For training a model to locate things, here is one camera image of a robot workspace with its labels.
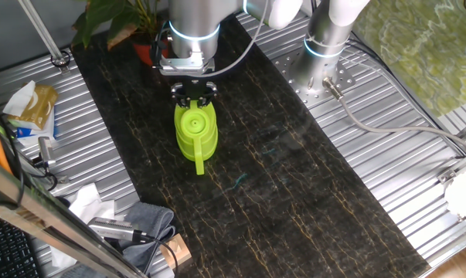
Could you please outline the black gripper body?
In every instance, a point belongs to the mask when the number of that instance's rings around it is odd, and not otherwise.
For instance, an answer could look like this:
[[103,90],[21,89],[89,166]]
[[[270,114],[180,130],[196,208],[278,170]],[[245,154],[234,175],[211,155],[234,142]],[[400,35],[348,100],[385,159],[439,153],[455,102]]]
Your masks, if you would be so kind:
[[184,80],[184,91],[190,100],[198,100],[206,94],[206,81],[201,79],[186,79]]

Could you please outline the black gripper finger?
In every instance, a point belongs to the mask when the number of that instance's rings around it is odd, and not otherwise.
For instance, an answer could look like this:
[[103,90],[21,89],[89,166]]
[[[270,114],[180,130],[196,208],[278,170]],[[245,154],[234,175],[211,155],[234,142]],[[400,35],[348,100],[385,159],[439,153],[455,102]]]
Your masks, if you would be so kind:
[[175,83],[171,86],[172,99],[178,107],[189,109],[190,96],[187,95],[183,83]]
[[217,97],[218,87],[214,82],[207,81],[199,88],[198,107],[203,108],[208,106],[212,100]]

